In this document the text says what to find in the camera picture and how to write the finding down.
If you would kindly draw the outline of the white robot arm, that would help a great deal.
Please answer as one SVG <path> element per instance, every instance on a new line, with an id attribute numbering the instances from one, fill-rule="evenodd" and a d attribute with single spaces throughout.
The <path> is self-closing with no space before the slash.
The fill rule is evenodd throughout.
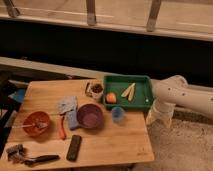
<path id="1" fill-rule="evenodd" d="M 176 105 L 213 119 L 213 92 L 190 89 L 187 80 L 181 75 L 156 82 L 152 92 L 155 99 L 146 117 L 147 125 L 161 120 L 169 128 Z"/>

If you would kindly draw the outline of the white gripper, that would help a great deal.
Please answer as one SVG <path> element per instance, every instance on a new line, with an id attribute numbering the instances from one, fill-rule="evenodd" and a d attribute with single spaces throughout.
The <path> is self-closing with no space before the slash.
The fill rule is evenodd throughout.
<path id="1" fill-rule="evenodd" d="M 146 124 L 150 125 L 156 120 L 161 120 L 167 128 L 170 128 L 174 109 L 174 104 L 155 99 L 146 117 Z"/>

